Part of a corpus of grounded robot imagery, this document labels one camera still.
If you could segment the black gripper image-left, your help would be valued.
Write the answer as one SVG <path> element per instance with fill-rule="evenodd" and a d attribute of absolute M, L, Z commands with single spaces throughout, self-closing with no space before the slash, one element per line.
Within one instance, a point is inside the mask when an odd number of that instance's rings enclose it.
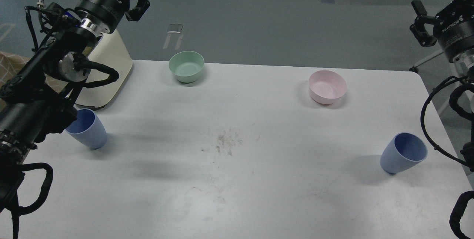
<path fill-rule="evenodd" d="M 130 8 L 131 0 L 80 0 L 76 13 L 98 25 L 103 33 L 113 33 L 123 17 L 128 21 L 139 21 L 149 9 L 149 0 L 137 0 Z"/>

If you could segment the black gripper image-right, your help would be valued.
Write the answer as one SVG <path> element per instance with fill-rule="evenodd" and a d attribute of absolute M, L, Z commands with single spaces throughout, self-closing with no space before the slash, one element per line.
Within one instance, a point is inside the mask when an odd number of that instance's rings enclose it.
<path fill-rule="evenodd" d="M 431 47 L 439 42 L 444 54 L 451 63 L 462 62 L 473 55 L 474 25 L 473 0 L 452 0 L 436 16 L 428 16 L 422 1 L 411 1 L 416 18 L 410 25 L 417 42 L 422 47 Z M 429 33 L 425 25 L 432 25 Z"/>

